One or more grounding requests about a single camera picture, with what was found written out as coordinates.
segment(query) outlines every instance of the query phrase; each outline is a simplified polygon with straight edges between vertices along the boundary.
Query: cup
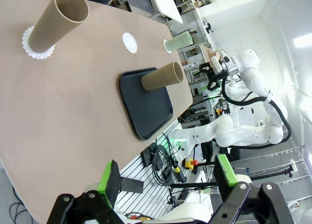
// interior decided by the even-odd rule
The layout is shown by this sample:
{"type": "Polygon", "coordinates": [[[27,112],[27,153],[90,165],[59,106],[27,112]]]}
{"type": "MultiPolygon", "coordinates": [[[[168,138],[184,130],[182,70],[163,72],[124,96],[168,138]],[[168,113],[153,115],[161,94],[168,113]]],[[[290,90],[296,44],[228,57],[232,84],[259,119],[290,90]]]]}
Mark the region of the cup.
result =
{"type": "Polygon", "coordinates": [[[51,0],[29,36],[30,48],[43,53],[89,16],[85,0],[51,0]]]}
{"type": "Polygon", "coordinates": [[[170,41],[164,42],[164,45],[167,51],[177,50],[179,48],[186,47],[192,44],[193,44],[193,39],[192,39],[190,32],[188,31],[174,37],[170,41]]]}
{"type": "Polygon", "coordinates": [[[144,75],[141,82],[147,91],[180,83],[183,82],[183,70],[177,62],[172,62],[144,75]]]}

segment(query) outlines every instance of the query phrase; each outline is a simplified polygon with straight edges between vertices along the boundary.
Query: white paper doily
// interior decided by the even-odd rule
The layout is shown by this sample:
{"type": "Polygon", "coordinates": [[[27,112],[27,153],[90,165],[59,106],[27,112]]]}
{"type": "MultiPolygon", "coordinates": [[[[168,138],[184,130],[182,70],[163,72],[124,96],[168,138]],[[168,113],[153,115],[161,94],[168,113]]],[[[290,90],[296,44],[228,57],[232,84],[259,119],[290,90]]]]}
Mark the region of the white paper doily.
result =
{"type": "Polygon", "coordinates": [[[166,48],[166,45],[165,45],[165,44],[166,44],[166,41],[167,41],[167,40],[164,40],[164,47],[165,47],[165,49],[166,49],[166,51],[167,51],[168,53],[171,53],[171,51],[168,51],[167,48],[166,48]]]}
{"type": "Polygon", "coordinates": [[[48,58],[53,53],[55,44],[52,47],[50,47],[46,52],[43,52],[43,53],[38,53],[38,52],[33,51],[28,44],[28,38],[34,28],[35,27],[32,26],[32,27],[29,27],[27,30],[25,30],[25,33],[23,34],[23,37],[21,38],[22,40],[21,43],[23,44],[23,48],[25,52],[28,53],[29,56],[31,56],[32,58],[36,58],[38,60],[39,59],[43,60],[43,59],[48,58]]]}
{"type": "Polygon", "coordinates": [[[123,44],[126,46],[129,52],[136,53],[137,52],[137,42],[135,38],[129,33],[123,33],[122,35],[123,44]]]}

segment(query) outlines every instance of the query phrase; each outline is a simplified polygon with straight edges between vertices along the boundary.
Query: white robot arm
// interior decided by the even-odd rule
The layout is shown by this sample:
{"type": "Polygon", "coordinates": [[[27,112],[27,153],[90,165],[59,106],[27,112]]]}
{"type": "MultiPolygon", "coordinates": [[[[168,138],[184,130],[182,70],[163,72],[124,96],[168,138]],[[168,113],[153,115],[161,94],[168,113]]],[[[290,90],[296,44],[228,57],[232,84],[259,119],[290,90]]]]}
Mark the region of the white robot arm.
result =
{"type": "Polygon", "coordinates": [[[253,91],[260,97],[265,97],[265,110],[268,116],[265,119],[265,125],[249,126],[243,125],[235,128],[231,117],[222,115],[215,121],[195,128],[174,130],[169,138],[173,141],[183,141],[187,143],[187,152],[191,152],[195,144],[211,141],[215,139],[221,147],[228,147],[235,143],[263,144],[269,141],[272,144],[280,143],[283,139],[284,124],[276,109],[269,103],[273,100],[287,118],[287,110],[283,103],[272,95],[267,88],[263,76],[258,71],[259,57],[253,50],[246,50],[235,57],[228,58],[224,51],[220,51],[226,70],[214,62],[214,71],[227,72],[230,76],[239,74],[242,82],[228,86],[230,95],[238,93],[248,94],[253,91]]]}

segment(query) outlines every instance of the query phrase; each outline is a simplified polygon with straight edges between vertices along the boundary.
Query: green cup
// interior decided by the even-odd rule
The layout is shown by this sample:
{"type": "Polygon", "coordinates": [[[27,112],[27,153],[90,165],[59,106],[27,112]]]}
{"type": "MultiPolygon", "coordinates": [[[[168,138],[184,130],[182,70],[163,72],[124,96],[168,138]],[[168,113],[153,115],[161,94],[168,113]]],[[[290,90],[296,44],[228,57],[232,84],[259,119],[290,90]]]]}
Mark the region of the green cup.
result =
{"type": "Polygon", "coordinates": [[[164,41],[165,48],[168,52],[177,50],[182,47],[186,47],[191,44],[193,44],[193,39],[191,37],[190,32],[188,31],[174,37],[170,41],[164,41]]]}

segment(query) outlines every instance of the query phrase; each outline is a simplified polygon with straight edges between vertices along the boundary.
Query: screw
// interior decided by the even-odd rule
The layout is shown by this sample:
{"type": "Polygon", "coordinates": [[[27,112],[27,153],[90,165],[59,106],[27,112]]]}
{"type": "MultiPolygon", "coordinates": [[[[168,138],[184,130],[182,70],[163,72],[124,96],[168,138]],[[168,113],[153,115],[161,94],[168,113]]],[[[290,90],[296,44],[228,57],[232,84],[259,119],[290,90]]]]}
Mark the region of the screw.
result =
{"type": "Polygon", "coordinates": [[[246,186],[246,184],[244,184],[244,183],[242,183],[241,185],[239,185],[239,188],[240,188],[240,189],[246,189],[246,187],[247,187],[247,186],[246,186]]]}
{"type": "Polygon", "coordinates": [[[267,188],[268,190],[272,190],[272,189],[273,189],[273,187],[272,187],[270,184],[266,185],[266,188],[267,188]]]}

